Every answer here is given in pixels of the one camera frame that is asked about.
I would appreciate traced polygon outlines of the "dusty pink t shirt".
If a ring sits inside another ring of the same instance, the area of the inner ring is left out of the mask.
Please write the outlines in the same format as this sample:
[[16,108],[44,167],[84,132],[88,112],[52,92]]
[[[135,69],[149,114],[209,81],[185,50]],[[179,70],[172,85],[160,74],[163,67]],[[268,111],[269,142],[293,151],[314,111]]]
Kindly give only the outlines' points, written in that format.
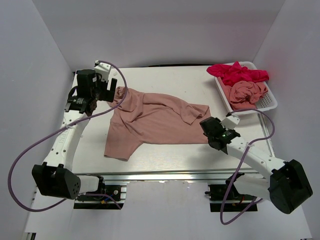
[[129,160],[142,144],[205,144],[200,126],[211,116],[207,105],[188,103],[161,93],[144,93],[118,87],[106,138],[104,156]]

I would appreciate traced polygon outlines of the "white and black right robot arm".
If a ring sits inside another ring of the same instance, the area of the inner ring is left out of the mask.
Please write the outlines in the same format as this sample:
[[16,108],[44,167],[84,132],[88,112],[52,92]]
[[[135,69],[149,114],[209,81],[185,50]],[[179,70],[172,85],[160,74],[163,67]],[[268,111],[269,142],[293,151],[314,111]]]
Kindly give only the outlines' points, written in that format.
[[313,195],[313,190],[300,162],[273,157],[253,143],[247,142],[235,126],[239,118],[229,115],[224,120],[209,117],[200,122],[208,144],[215,150],[239,159],[262,177],[251,177],[237,172],[226,181],[226,195],[236,200],[250,195],[270,201],[284,214],[292,213]]

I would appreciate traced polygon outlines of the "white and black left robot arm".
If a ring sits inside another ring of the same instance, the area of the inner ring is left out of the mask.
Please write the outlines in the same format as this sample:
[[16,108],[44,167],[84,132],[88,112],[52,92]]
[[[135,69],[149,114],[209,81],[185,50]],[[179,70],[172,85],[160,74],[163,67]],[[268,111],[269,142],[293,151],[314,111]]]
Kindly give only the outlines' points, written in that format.
[[109,79],[110,70],[107,65],[76,72],[77,84],[70,90],[64,108],[61,126],[65,130],[58,134],[43,163],[34,165],[31,171],[43,196],[70,200],[87,192],[96,200],[105,196],[102,177],[77,176],[72,169],[78,143],[97,102],[114,100],[117,79]]

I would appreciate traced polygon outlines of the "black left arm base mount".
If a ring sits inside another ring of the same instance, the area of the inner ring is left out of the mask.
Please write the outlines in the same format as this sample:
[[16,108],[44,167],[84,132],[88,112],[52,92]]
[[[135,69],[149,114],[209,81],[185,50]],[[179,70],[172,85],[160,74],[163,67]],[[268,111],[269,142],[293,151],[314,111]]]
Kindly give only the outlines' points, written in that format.
[[77,197],[75,210],[120,210],[125,202],[126,185],[104,185],[100,194],[90,193]]

